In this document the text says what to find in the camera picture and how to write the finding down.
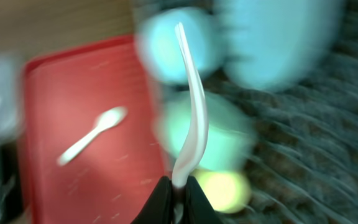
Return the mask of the red serving tray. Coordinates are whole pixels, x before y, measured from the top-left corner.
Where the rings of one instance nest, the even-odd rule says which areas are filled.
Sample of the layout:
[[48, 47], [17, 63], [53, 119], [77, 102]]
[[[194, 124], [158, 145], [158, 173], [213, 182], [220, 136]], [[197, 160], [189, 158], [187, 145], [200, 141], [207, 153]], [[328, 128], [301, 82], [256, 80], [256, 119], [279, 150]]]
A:
[[[23, 71], [21, 171], [34, 224], [130, 223], [164, 173], [152, 133], [149, 76], [131, 35], [29, 61]], [[127, 115], [65, 166], [58, 157], [88, 134], [100, 114]]]

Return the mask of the light blue plate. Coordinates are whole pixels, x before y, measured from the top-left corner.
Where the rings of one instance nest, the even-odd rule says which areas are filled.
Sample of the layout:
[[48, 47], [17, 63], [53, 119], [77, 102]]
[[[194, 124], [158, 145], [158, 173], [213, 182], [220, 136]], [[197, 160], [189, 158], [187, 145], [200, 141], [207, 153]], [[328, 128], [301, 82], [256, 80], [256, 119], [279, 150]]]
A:
[[219, 0], [213, 12], [226, 41], [230, 81], [262, 91], [289, 88], [332, 47], [343, 0]]

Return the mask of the mint green bowl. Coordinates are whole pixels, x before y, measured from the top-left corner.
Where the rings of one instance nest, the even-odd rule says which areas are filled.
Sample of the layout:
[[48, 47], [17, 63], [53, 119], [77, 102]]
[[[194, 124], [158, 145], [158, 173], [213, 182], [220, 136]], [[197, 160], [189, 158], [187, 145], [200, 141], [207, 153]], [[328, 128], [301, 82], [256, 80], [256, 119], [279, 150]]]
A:
[[[213, 171], [240, 170], [257, 142], [252, 120], [222, 96], [206, 92], [208, 142], [198, 167]], [[168, 101], [155, 125], [162, 147], [177, 158], [191, 120], [190, 92], [178, 92]]]

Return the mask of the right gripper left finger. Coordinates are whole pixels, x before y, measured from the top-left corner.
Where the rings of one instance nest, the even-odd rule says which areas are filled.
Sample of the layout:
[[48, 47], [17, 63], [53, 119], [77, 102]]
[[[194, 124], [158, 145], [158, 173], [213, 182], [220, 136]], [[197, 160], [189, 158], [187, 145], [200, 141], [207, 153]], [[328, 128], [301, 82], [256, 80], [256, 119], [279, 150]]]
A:
[[171, 180], [169, 177], [163, 176], [131, 224], [171, 224], [173, 219], [172, 201]]

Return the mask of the light blue bowl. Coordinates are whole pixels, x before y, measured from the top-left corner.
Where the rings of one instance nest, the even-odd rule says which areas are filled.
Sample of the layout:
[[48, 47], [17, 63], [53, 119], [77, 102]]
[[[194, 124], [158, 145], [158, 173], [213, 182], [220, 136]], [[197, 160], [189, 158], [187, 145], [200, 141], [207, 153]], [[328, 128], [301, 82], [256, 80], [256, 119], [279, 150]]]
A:
[[136, 35], [137, 53], [143, 66], [167, 85], [188, 83], [175, 33], [180, 22], [201, 78], [210, 76], [223, 63], [223, 43], [212, 15], [197, 7], [167, 10], [141, 23]]

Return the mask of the white plastic fork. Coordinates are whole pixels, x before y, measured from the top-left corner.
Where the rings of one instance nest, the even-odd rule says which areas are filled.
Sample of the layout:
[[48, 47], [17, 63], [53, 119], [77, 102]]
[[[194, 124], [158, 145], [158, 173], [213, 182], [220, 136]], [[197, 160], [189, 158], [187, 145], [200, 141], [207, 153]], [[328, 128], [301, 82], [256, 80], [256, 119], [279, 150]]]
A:
[[209, 121], [203, 84], [181, 22], [175, 26], [175, 34], [186, 68], [191, 100], [190, 128], [172, 172], [172, 185], [180, 189], [186, 185], [189, 174], [203, 157], [208, 140]]

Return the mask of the white plastic spoon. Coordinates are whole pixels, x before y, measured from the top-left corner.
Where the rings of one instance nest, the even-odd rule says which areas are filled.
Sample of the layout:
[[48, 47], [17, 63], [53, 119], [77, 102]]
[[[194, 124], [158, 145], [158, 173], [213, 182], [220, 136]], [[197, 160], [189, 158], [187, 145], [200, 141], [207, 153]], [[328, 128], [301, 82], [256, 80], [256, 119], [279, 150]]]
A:
[[117, 126], [127, 115], [127, 109], [118, 106], [100, 114], [94, 128], [83, 138], [69, 147], [58, 159], [57, 164], [65, 166], [71, 162], [87, 145], [103, 131]]

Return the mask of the grey dishwasher rack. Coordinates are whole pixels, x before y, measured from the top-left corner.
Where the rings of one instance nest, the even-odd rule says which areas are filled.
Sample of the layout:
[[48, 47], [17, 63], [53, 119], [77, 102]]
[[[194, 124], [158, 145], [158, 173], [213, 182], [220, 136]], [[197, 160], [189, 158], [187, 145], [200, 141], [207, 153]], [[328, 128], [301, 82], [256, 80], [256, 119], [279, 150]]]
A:
[[[240, 212], [215, 211], [217, 216], [223, 223], [358, 223], [358, 1], [344, 1], [329, 51], [306, 77], [280, 91], [243, 88], [228, 79], [223, 70], [227, 46], [214, 2], [133, 1], [132, 9], [136, 35], [147, 19], [180, 7], [200, 8], [215, 20], [223, 63], [200, 77], [204, 93], [218, 94], [239, 108], [257, 133], [243, 168], [227, 170], [246, 175], [251, 200]], [[190, 92], [188, 83], [156, 81], [161, 115], [174, 95]], [[172, 185], [172, 223], [183, 218], [185, 187]]]

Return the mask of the yellow plastic cup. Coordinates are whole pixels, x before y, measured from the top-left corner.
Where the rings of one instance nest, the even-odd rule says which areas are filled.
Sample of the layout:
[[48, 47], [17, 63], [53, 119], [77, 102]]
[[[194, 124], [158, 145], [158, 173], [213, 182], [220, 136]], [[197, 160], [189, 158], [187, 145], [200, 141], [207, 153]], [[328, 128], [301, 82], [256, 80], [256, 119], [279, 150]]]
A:
[[251, 200], [250, 182], [241, 172], [196, 170], [193, 176], [217, 212], [240, 212]]

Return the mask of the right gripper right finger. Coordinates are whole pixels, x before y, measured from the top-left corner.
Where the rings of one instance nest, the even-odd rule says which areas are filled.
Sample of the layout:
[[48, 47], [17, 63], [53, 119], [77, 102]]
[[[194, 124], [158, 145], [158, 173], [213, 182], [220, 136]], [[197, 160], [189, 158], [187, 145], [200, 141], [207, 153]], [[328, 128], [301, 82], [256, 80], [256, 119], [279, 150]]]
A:
[[195, 177], [189, 176], [185, 187], [182, 224], [223, 224], [209, 203]]

